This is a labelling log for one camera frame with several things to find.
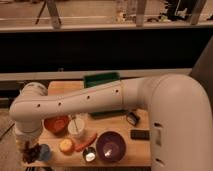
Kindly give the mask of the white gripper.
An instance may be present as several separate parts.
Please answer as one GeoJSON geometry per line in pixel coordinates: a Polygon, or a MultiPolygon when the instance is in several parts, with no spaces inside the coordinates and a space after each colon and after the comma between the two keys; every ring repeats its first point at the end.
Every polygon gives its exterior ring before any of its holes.
{"type": "Polygon", "coordinates": [[[42,133],[42,127],[18,127],[15,126],[14,135],[16,145],[19,151],[25,149],[25,144],[28,143],[32,148],[38,143],[38,139],[42,133]]]}

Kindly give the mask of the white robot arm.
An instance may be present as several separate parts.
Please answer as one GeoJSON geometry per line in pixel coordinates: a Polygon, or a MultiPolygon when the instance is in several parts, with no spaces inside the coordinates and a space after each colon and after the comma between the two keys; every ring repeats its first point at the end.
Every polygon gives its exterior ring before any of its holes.
{"type": "Polygon", "coordinates": [[[202,85],[187,75],[125,79],[61,95],[27,84],[10,106],[16,134],[35,138],[48,117],[145,109],[152,171],[213,171],[213,116],[202,85]]]}

